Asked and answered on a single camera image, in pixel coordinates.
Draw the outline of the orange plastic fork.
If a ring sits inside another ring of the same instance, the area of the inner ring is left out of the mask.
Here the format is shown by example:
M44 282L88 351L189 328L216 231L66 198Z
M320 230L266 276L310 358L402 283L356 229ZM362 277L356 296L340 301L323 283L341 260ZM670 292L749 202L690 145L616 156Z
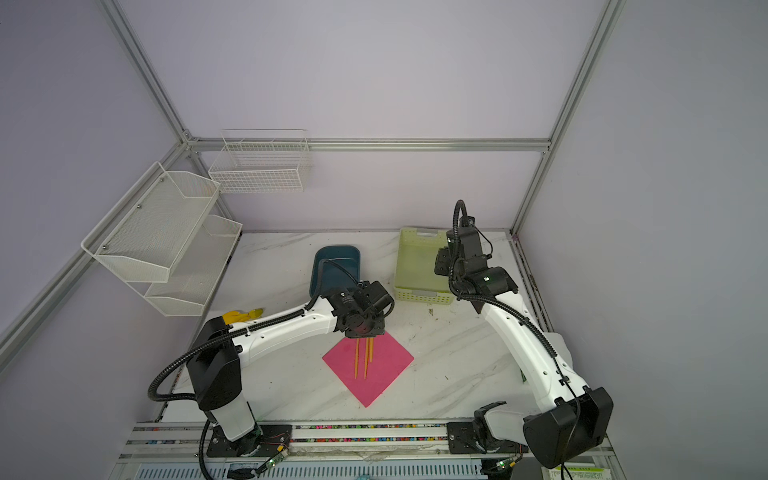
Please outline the orange plastic fork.
M367 379L368 377L368 371L369 371L369 363L370 363L370 338L365 339L365 350L364 350L364 360L363 360L363 379Z

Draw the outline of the yellow plastic spoon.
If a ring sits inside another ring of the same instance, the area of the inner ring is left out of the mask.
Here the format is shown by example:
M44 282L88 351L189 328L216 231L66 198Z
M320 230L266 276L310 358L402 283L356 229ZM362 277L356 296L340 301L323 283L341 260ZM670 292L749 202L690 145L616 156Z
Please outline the yellow plastic spoon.
M359 372L359 358L360 358L360 345L361 340L359 338L355 339L355 350L354 350L354 357L353 357L353 378L358 378L358 372Z

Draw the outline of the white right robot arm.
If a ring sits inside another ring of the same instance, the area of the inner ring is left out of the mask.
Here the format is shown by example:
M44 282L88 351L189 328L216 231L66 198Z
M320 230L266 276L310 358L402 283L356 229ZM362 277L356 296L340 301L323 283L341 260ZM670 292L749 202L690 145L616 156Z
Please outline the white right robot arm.
M591 388L558 353L534 323L519 287L502 267L490 267L474 227L446 234L447 245L435 260L435 273L445 276L458 300L468 301L501 337L529 384L536 409L518 413L495 405L482 413L493 438L527 446L548 468L599 446L604 440L614 402L602 387Z

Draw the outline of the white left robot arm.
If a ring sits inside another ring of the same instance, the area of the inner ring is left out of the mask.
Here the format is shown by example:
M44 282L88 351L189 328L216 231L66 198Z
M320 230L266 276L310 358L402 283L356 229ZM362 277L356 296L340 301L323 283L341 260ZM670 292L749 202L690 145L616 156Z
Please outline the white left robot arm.
M316 293L307 304L262 320L207 321L193 345L196 352L186 362L199 410L230 443L260 438L261 427L243 394L244 367L313 336L381 336L394 306L395 299L380 282L361 281Z

